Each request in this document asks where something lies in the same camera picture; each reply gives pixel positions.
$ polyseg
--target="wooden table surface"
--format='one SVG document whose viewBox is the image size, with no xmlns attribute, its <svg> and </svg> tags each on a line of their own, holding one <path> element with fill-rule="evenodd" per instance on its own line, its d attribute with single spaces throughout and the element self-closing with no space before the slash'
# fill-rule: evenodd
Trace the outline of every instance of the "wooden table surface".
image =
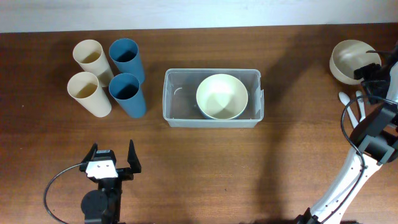
<svg viewBox="0 0 398 224">
<path fill-rule="evenodd" d="M 96 118 L 67 93 L 68 79 L 81 71 L 72 50 L 95 39 L 108 52 L 121 37 L 139 44 L 148 110 L 131 119 L 110 98 L 112 112 Z M 346 39 L 390 50 L 398 24 L 0 34 L 0 222 L 55 223 L 42 202 L 48 181 L 80 162 L 95 141 L 126 167 L 130 139 L 142 173 L 123 183 L 121 221 L 295 218 L 325 193 L 349 149 L 338 92 L 354 96 L 358 86 L 339 83 L 328 66 Z M 253 129 L 170 128 L 162 116 L 169 68 L 258 69 L 264 119 Z M 376 173 L 343 219 L 396 223 L 397 169 L 394 162 Z M 50 189 L 49 207 L 83 223 L 81 200 L 95 188 L 77 169 L 67 172 Z"/>
</svg>

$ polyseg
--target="transparent container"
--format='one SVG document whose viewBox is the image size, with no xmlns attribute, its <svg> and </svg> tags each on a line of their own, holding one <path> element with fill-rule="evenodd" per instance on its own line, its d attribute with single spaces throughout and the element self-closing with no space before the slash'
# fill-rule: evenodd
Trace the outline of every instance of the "transparent container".
<svg viewBox="0 0 398 224">
<path fill-rule="evenodd" d="M 197 104 L 199 84 L 210 75 L 221 73 L 238 78 L 249 93 L 248 105 L 236 119 L 206 119 Z M 171 68 L 164 80 L 163 117 L 171 127 L 253 128 L 264 117 L 260 78 L 260 72 L 255 69 Z"/>
</svg>

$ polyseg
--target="blue cup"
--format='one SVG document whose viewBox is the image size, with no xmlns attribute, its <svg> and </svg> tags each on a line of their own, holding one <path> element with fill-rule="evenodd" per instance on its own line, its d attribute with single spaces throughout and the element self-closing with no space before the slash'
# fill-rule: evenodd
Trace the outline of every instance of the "blue cup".
<svg viewBox="0 0 398 224">
<path fill-rule="evenodd" d="M 140 118 L 147 111 L 144 94 L 136 76 L 130 73 L 116 75 L 109 84 L 109 92 L 132 118 Z"/>
<path fill-rule="evenodd" d="M 109 48 L 109 56 L 121 73 L 135 75 L 139 83 L 145 81 L 144 67 L 139 56 L 138 45 L 131 39 L 119 39 Z"/>
</svg>

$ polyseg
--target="plastic spoon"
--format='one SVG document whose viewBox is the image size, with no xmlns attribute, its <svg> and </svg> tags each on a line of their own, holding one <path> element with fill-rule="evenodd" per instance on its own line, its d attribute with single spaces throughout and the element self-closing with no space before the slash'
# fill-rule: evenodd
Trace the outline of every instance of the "plastic spoon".
<svg viewBox="0 0 398 224">
<path fill-rule="evenodd" d="M 355 95 L 356 95 L 356 97 L 362 96 L 362 92 L 358 90 L 358 91 L 355 92 Z M 359 119 L 359 122 L 361 122 L 366 117 L 366 115 L 365 115 L 365 104 L 363 103 L 363 98 L 362 99 L 358 99 L 358 105 L 359 105 L 359 110 L 361 111 L 361 119 Z"/>
<path fill-rule="evenodd" d="M 338 98 L 340 99 L 340 101 L 346 106 L 349 103 L 349 97 L 347 94 L 343 93 L 343 92 L 339 92 L 338 93 Z M 351 120 L 351 124 L 353 125 L 353 127 L 355 128 L 358 125 L 358 121 L 356 120 L 353 111 L 351 110 L 350 107 L 347 108 L 347 112 L 348 112 L 348 116 Z"/>
</svg>

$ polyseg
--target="white backdrop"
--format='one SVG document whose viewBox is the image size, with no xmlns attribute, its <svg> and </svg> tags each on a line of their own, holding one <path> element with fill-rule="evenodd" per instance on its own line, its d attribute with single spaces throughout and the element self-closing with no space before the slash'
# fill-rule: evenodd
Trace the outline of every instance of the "white backdrop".
<svg viewBox="0 0 398 224">
<path fill-rule="evenodd" d="M 0 0 L 0 32 L 398 22 L 398 0 Z"/>
</svg>

